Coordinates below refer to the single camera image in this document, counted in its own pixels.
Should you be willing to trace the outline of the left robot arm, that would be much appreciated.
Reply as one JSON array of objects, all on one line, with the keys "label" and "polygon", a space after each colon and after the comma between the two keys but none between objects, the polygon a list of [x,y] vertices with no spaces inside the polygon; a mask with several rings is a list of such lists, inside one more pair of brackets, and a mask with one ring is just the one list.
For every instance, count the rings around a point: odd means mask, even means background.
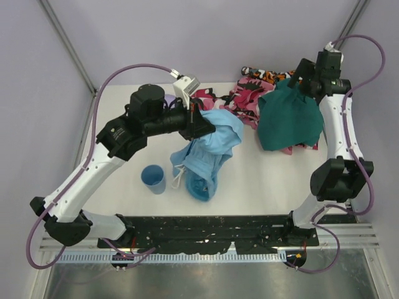
[{"label": "left robot arm", "polygon": [[177,131],[193,140],[215,132],[192,100],[198,87],[187,78],[176,81],[173,107],[167,105],[165,91],[158,85],[142,85],[131,94],[125,113],[108,121],[94,138],[86,160],[52,194],[31,201],[53,239],[70,247],[86,237],[124,241],[133,235],[132,225],[122,215],[93,214],[82,208],[114,171],[147,146],[149,137]]}]

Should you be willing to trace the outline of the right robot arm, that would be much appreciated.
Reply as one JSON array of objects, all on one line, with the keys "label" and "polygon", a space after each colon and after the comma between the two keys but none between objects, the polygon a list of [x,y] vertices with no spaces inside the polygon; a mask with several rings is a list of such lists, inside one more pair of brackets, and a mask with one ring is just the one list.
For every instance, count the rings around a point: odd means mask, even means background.
[{"label": "right robot arm", "polygon": [[358,196],[370,182],[374,171],[358,146],[352,118],[352,86],[342,79],[342,54],[321,50],[317,60],[302,59],[288,86],[298,87],[315,100],[324,119],[327,159],[310,178],[310,194],[297,209],[290,212],[285,234],[309,238],[316,223],[327,211]]}]

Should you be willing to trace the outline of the light blue cloth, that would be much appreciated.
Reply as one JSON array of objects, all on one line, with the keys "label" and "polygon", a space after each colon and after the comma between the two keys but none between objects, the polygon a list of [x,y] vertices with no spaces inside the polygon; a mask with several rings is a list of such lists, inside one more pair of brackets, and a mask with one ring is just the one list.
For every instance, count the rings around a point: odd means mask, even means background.
[{"label": "light blue cloth", "polygon": [[215,132],[190,141],[183,149],[173,153],[173,183],[176,189],[184,182],[188,193],[203,202],[214,197],[218,188],[218,172],[233,157],[233,148],[244,138],[243,122],[231,112],[202,111],[201,115],[215,127]]}]

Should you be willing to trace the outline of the teal green cloth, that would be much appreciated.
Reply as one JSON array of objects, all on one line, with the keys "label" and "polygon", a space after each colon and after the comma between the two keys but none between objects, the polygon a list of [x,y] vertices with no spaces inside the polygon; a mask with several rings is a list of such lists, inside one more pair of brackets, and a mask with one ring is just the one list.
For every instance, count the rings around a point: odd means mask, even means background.
[{"label": "teal green cloth", "polygon": [[280,151],[302,145],[316,147],[324,119],[313,98],[288,87],[289,79],[276,83],[273,91],[258,100],[257,136],[265,151]]}]

